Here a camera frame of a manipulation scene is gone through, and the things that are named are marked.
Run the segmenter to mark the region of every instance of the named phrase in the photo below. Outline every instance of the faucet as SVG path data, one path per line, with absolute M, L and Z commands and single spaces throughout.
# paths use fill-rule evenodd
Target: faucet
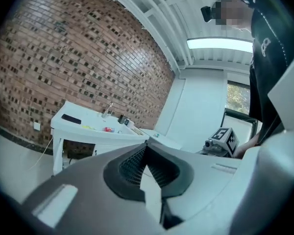
M 105 111 L 102 113 L 102 118 L 106 118 L 108 116 L 108 111 L 112 107 L 113 102 L 110 103 L 109 107 L 105 109 Z

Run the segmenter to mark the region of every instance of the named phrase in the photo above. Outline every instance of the white cable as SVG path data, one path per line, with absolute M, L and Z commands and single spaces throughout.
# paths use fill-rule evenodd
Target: white cable
M 41 154 L 41 156 L 40 156 L 40 158 L 37 160 L 37 162 L 36 162 L 36 164 L 34 164 L 31 168 L 29 168 L 28 170 L 30 170 L 30 169 L 32 169 L 32 168 L 34 168 L 35 167 L 35 165 L 37 165 L 37 163 L 39 162 L 39 160 L 43 157 L 43 155 L 44 155 L 44 153 L 46 152 L 46 150 L 47 150 L 47 148 L 48 148 L 48 146 L 49 146 L 49 144 L 51 143 L 51 141 L 53 140 L 53 137 L 50 139 L 50 141 L 49 141 L 49 143 L 48 143 L 48 145 L 47 145 L 47 147 L 45 148 L 45 150 L 44 150 L 44 152 Z

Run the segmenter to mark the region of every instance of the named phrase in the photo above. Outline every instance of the white table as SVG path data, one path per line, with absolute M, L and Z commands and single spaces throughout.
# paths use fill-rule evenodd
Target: white table
M 167 138 L 166 136 L 161 135 L 159 132 L 156 132 L 154 130 L 148 130 L 148 129 L 140 129 L 142 132 L 145 132 L 148 136 L 150 136 L 151 142 L 155 141 L 155 143 L 163 144 L 167 147 L 178 149 L 180 150 L 182 148 L 182 145 L 172 141 L 171 139 Z
M 62 119 L 63 114 L 81 120 L 81 124 Z M 104 127 L 115 129 L 114 133 L 104 132 Z M 66 101 L 62 108 L 51 119 L 53 135 L 53 173 L 62 170 L 63 141 L 71 140 L 83 143 L 94 143 L 93 156 L 126 146 L 144 143 L 149 136 L 138 135 L 116 117 L 101 117 L 101 113 Z

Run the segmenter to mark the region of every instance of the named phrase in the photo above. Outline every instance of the green foliage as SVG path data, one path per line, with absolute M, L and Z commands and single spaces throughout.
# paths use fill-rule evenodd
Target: green foliage
M 235 86 L 235 85 L 230 85 L 230 84 L 227 85 L 226 108 L 248 114 L 249 104 L 250 104 L 249 89 Z

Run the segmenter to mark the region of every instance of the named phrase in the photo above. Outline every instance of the man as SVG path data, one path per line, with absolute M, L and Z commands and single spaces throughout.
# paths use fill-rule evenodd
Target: man
M 253 58 L 250 62 L 250 110 L 249 116 L 263 123 L 259 133 L 249 142 L 239 146 L 236 158 L 243 157 L 247 149 L 260 145 L 269 136 L 281 132 L 284 127 L 268 92 L 281 78 L 294 58 L 294 31 L 274 10 L 261 0 L 262 7 L 271 27 L 258 10 L 250 8 L 243 0 L 218 0 L 211 8 L 216 24 L 230 25 L 238 30 L 247 30 L 254 38 Z

